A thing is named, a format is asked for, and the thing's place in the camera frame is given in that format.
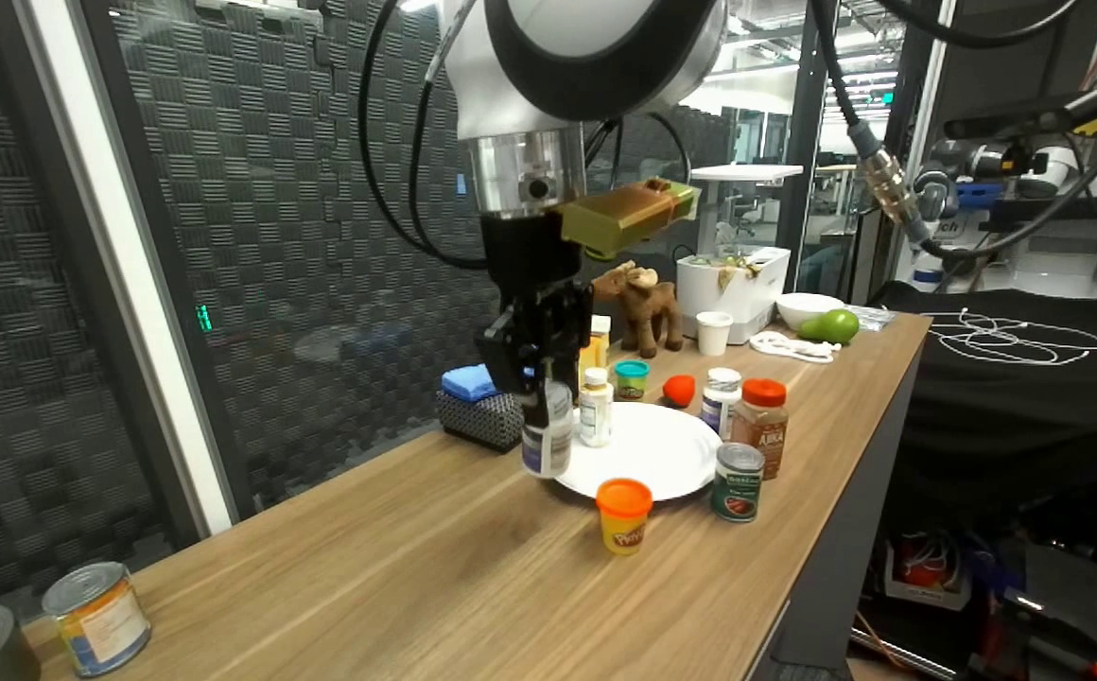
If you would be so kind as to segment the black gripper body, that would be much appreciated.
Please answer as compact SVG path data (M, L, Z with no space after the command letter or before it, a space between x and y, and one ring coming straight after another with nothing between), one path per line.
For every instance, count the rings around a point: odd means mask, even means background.
M489 376L507 395L571 386L594 296L578 283L584 251L559 217L486 217L486 269L501 288L501 318L477 335Z

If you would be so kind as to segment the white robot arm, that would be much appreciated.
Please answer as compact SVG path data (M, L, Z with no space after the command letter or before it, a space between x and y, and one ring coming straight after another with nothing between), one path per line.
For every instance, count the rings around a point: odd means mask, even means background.
M501 318L477 335L489 376L549 425L589 340L584 245L559 209L584 193L578 124L660 114L699 89L726 0L440 0L441 67L469 149L486 274Z

